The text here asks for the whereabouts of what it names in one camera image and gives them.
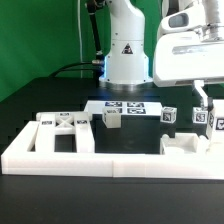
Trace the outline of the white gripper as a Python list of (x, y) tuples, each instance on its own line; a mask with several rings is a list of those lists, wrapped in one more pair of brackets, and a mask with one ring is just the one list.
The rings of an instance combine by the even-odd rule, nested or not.
[(203, 9), (186, 9), (162, 19), (154, 52), (153, 80), (159, 87), (191, 85), (208, 108), (206, 84), (224, 82), (224, 40), (204, 41)]

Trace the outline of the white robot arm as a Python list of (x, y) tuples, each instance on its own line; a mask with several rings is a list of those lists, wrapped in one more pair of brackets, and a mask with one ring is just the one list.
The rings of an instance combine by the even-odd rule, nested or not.
[(144, 52), (145, 16), (130, 0), (87, 0), (86, 8), (101, 85), (191, 85), (203, 108), (213, 105), (203, 86), (224, 83), (224, 0), (162, 0), (153, 58)]

